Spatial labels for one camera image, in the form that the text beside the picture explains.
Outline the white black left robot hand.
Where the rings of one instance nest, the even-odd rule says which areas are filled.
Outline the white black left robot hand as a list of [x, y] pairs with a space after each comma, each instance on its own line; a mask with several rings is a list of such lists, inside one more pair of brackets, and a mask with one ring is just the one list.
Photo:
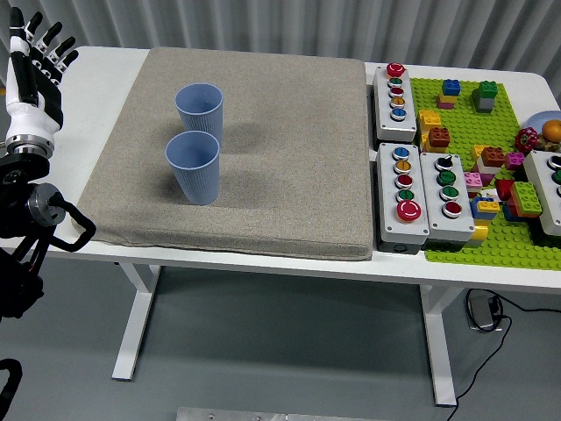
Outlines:
[[19, 8], [11, 9], [5, 97], [11, 125], [7, 140], [31, 135], [52, 142], [63, 126], [60, 83], [79, 53], [73, 37], [50, 47], [62, 30], [60, 22], [37, 37], [42, 20], [40, 12], [25, 21]]

